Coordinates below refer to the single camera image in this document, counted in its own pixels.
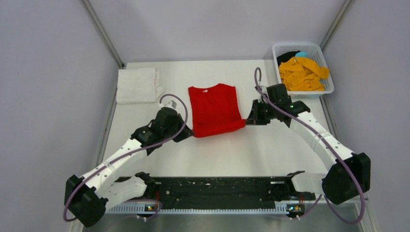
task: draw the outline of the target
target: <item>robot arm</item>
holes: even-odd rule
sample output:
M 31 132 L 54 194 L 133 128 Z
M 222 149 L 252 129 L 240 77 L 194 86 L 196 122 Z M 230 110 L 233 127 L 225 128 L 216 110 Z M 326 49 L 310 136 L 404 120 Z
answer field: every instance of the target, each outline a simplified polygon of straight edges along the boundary
M 327 174 L 302 172 L 295 175 L 292 178 L 292 183 L 296 191 L 324 194 L 335 204 L 343 203 L 358 195 L 358 190 L 353 180 L 323 142 L 323 139 L 325 139 L 339 154 L 342 160 L 345 161 L 358 180 L 362 191 L 366 192 L 370 189 L 370 159 L 365 153 L 357 155 L 336 140 L 336 138 L 320 125 L 310 112 L 310 109 L 303 102 L 292 102 L 283 84 L 267 87 L 263 89 L 263 94 L 281 110 L 305 122 L 317 131 L 317 134 L 315 134 L 305 125 L 302 125 L 296 120 L 292 120 L 292 118 L 270 106 L 262 97 L 259 100 L 253 101 L 251 113 L 246 120 L 247 125 L 267 125 L 272 119 L 278 119 L 284 122 L 310 145 L 328 170 Z
M 193 136 L 175 107 L 176 103 L 172 101 L 161 108 L 154 120 L 135 130 L 125 144 L 102 164 L 80 178 L 73 175 L 67 180 L 64 204 L 69 202 L 68 209 L 84 226 L 94 225 L 111 207 L 144 194 L 151 181 L 144 173 L 116 182 L 137 161 L 171 138 L 180 142 Z

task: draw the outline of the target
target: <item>gray wall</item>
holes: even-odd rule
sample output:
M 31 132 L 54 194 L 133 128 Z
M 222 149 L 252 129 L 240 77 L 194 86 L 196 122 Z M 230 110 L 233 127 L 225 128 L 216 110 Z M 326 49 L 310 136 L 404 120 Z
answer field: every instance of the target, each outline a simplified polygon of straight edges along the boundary
M 65 181 L 95 162 L 116 83 L 80 1 L 0 3 L 1 231 L 63 232 Z
M 410 2 L 356 1 L 325 51 L 340 139 L 372 160 L 383 231 L 409 231 Z
M 320 44 L 344 0 L 91 0 L 123 62 L 261 59 Z

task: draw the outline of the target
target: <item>clothing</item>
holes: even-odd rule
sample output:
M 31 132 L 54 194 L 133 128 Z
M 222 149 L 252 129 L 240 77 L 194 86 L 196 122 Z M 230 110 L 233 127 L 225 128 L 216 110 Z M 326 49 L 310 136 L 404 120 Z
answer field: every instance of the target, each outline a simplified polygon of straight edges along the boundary
M 152 68 L 118 71 L 118 104 L 152 103 L 165 91 L 160 86 L 160 72 Z
M 279 73 L 288 91 L 324 91 L 320 80 L 328 78 L 329 69 L 311 59 L 293 57 L 279 66 Z
M 295 57 L 308 57 L 308 54 L 306 52 L 298 52 Z
M 287 53 L 284 53 L 284 54 L 278 56 L 276 58 L 276 60 L 278 61 L 278 66 L 280 66 L 281 63 L 288 62 L 288 60 L 290 60 L 292 57 L 294 57 L 299 52 L 300 51 L 287 52 Z
M 236 98 L 236 88 L 217 84 L 210 88 L 189 87 L 192 130 L 197 138 L 236 131 L 245 127 Z

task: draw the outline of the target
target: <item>cable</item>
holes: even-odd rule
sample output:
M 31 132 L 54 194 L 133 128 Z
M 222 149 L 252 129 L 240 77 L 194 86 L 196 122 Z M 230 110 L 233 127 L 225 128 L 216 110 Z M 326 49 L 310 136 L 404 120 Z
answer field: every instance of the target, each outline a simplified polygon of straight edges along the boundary
M 117 221 L 111 223 L 107 228 L 105 228 L 104 232 L 107 232 L 107 231 L 108 231 L 111 227 L 113 227 L 115 224 L 119 223 L 120 221 L 122 221 L 122 220 L 124 220 L 124 219 L 126 219 L 126 218 L 131 218 L 131 217 L 132 217 L 132 218 L 137 218 L 137 219 L 143 219 L 143 218 L 145 218 L 145 221 L 148 221 L 148 220 L 150 220 L 150 219 L 156 217 L 156 216 L 158 215 L 158 212 L 162 209 L 162 203 L 161 203 L 160 201 L 152 200 L 152 199 L 129 200 L 129 201 L 126 201 L 126 202 L 133 202 L 133 203 L 139 203 L 139 202 L 155 202 L 155 203 L 158 204 L 158 209 L 157 209 L 157 211 L 156 211 L 153 215 L 151 215 L 151 216 L 149 216 L 149 217 L 147 217 L 147 218 L 146 218 L 146 217 L 138 217 L 138 216 L 136 216 L 136 215 L 126 215 L 126 216 L 123 216 L 122 218 L 120 218 L 120 219 L 118 219 Z
M 176 98 L 179 102 L 181 102 L 182 106 L 184 107 L 184 110 L 185 110 L 185 119 L 184 119 L 184 123 L 182 124 L 182 127 L 178 130 L 178 132 L 177 132 L 176 134 L 174 134 L 173 136 L 171 136 L 171 137 L 168 138 L 168 139 L 165 139 L 164 141 L 161 141 L 161 142 L 159 142 L 159 143 L 152 144 L 152 145 L 149 145 L 149 146 L 141 147 L 141 148 L 139 148 L 139 149 L 136 149 L 136 150 L 134 150 L 134 151 L 130 151 L 130 152 L 128 152 L 128 153 L 126 153 L 126 154 L 124 154 L 124 155 L 122 155 L 122 156 L 119 156 L 119 157 L 113 159 L 113 160 L 110 162 L 111 165 L 114 164 L 114 163 L 116 163 L 118 160 L 120 160 L 120 159 L 122 159 L 122 158 L 124 158 L 124 157 L 127 157 L 127 156 L 129 156 L 129 155 L 131 155 L 131 154 L 133 154 L 133 153 L 135 153 L 135 152 L 143 151 L 143 150 L 146 150 L 146 149 L 149 149 L 149 148 L 152 148 L 152 147 L 156 147 L 156 146 L 162 145 L 162 144 L 164 144 L 164 143 L 166 143 L 166 142 L 168 142 L 168 141 L 174 139 L 175 137 L 177 137 L 177 136 L 182 132 L 182 130 L 184 130 L 184 128 L 185 128 L 185 126 L 186 126 L 186 124 L 187 124 L 187 121 L 188 121 L 188 108 L 187 108 L 187 106 L 185 105 L 185 103 L 184 103 L 178 96 L 176 96 L 176 95 L 174 95 L 174 94 L 164 94 L 164 95 L 160 98 L 160 103 L 161 103 L 162 99 L 163 99 L 164 97 L 166 97 L 166 96 L 171 96 L 171 97 Z M 73 197 L 75 196 L 75 194 L 78 192 L 78 190 L 79 190 L 87 181 L 89 181 L 91 178 L 95 177 L 95 176 L 96 176 L 98 173 L 100 173 L 102 170 L 106 169 L 106 167 L 107 167 L 107 166 L 103 166 L 102 168 L 96 170 L 93 174 L 91 174 L 89 177 L 87 177 L 85 180 L 83 180 L 83 181 L 74 189 L 74 191 L 71 193 L 70 197 L 68 198 L 67 203 L 66 203 L 65 206 L 64 206 L 64 210 L 63 210 L 63 219 L 64 219 L 64 221 L 70 222 L 70 221 L 74 221 L 74 220 L 77 219 L 77 218 L 75 218 L 75 217 L 74 217 L 74 218 L 67 218 L 68 206 L 71 204 L 71 201 L 73 200 Z
M 342 158 L 337 154 L 337 152 L 332 148 L 332 146 L 330 146 L 330 144 L 325 140 L 325 138 L 322 137 L 321 134 L 319 134 L 313 127 L 309 126 L 308 124 L 306 124 L 304 121 L 298 119 L 297 117 L 294 117 L 291 114 L 288 114 L 286 111 L 280 109 L 279 107 L 277 107 L 275 104 L 273 104 L 269 98 L 262 92 L 262 88 L 261 86 L 258 84 L 258 78 L 257 78 L 257 74 L 259 72 L 259 81 L 261 81 L 262 79 L 262 71 L 261 68 L 257 67 L 255 69 L 255 75 L 254 75 L 254 79 L 255 79 L 255 84 L 256 84 L 256 91 L 258 91 L 258 93 L 262 96 L 262 98 L 269 104 L 271 105 L 274 109 L 276 109 L 277 111 L 281 112 L 282 114 L 290 117 L 293 120 L 296 120 L 297 122 L 299 122 L 300 124 L 304 125 L 306 128 L 308 128 L 309 130 L 311 130 L 314 134 L 317 134 L 319 139 L 321 139 L 323 141 L 323 143 L 329 148 L 329 150 L 333 153 L 333 155 L 336 157 L 336 159 L 340 162 L 340 164 L 343 166 L 343 168 L 346 169 L 347 173 L 349 174 L 350 178 L 353 180 L 354 185 L 357 188 L 357 191 L 359 192 L 360 195 L 360 213 L 359 216 L 357 217 L 357 219 L 355 221 L 347 221 L 346 219 L 342 218 L 341 215 L 339 215 L 336 210 L 334 209 L 334 207 L 332 206 L 332 204 L 329 202 L 329 200 L 326 198 L 326 196 L 324 197 L 324 199 L 326 200 L 327 204 L 329 205 L 329 208 L 332 210 L 332 212 L 336 215 L 336 217 L 338 217 L 341 221 L 343 221 L 346 224 L 350 224 L 350 225 L 355 225 L 357 223 L 359 223 L 363 216 L 365 215 L 365 196 L 363 194 L 362 188 L 360 187 L 359 182 L 357 181 L 356 177 L 354 176 L 354 174 L 351 172 L 350 168 L 347 166 L 347 164 L 345 163 L 345 161 L 342 160 Z

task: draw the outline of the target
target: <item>black cloth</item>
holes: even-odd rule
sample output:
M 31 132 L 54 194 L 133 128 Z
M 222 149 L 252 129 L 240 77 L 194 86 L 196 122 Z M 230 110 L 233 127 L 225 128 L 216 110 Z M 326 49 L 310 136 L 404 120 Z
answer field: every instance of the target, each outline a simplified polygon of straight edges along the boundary
M 288 61 L 289 61 L 292 57 L 294 57 L 298 52 L 300 52 L 300 51 L 287 52 L 287 53 L 284 53 L 284 54 L 278 56 L 278 58 L 277 58 L 278 66 L 280 66 L 281 63 L 288 62 Z

